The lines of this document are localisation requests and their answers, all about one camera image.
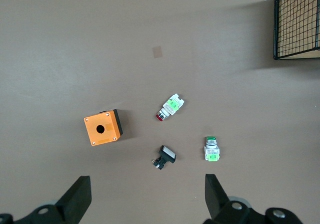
black wire basket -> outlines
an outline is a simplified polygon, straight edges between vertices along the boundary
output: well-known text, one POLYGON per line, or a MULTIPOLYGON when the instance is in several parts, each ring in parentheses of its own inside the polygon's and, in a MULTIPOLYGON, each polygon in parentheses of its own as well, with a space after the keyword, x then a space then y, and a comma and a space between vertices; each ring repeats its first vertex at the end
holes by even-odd
POLYGON ((320 58, 320 0, 274 0, 273 57, 320 58))

bolt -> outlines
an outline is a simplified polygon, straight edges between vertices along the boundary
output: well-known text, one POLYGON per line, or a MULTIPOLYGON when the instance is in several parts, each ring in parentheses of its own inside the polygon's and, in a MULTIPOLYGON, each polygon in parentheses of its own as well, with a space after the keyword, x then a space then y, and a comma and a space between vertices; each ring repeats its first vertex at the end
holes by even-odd
POLYGON ((42 208, 40 211, 38 211, 38 214, 42 215, 48 212, 48 208, 42 208))
POLYGON ((274 210, 272 213, 278 218, 285 218, 285 214, 280 210, 274 210))
POLYGON ((234 202, 232 203, 232 207, 236 210, 241 210, 242 209, 242 205, 238 202, 234 202))

gray floor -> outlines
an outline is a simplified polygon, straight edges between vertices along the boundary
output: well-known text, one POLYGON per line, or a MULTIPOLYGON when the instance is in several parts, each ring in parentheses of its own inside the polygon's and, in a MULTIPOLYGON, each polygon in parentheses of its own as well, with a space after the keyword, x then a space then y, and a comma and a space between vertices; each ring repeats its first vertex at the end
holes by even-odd
POLYGON ((273 0, 0 0, 0 213, 90 175, 81 223, 202 223, 205 174, 318 223, 320 62, 274 61, 273 0), (162 57, 152 48, 161 46, 162 57), (172 94, 170 119, 155 114, 172 94), (92 147, 85 116, 124 134, 92 147), (217 136, 218 162, 204 160, 217 136), (177 154, 153 167, 161 145, 177 154))

green contact block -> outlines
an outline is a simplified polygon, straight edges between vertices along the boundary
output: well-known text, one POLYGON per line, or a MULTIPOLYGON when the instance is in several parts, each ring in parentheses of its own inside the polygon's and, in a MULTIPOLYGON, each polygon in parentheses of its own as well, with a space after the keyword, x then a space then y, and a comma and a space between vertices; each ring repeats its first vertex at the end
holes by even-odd
POLYGON ((171 108, 173 108, 174 111, 177 111, 179 109, 179 103, 177 101, 169 99, 167 103, 171 108))
POLYGON ((220 156, 219 154, 210 154, 206 155, 206 158, 208 159, 208 161, 218 161, 220 156))

mounting hole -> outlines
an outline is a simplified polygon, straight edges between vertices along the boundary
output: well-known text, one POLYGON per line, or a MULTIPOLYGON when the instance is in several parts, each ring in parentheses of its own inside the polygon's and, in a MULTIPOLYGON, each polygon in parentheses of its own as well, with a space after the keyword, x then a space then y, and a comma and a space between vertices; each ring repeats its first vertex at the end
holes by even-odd
POLYGON ((48 211, 49 211, 48 208, 42 208, 40 211, 38 211, 38 214, 39 214, 39 215, 42 215, 42 214, 47 213, 48 211))
POLYGON ((102 134, 102 133, 104 133, 105 128, 102 125, 98 125, 96 127, 96 130, 97 130, 98 133, 102 134))

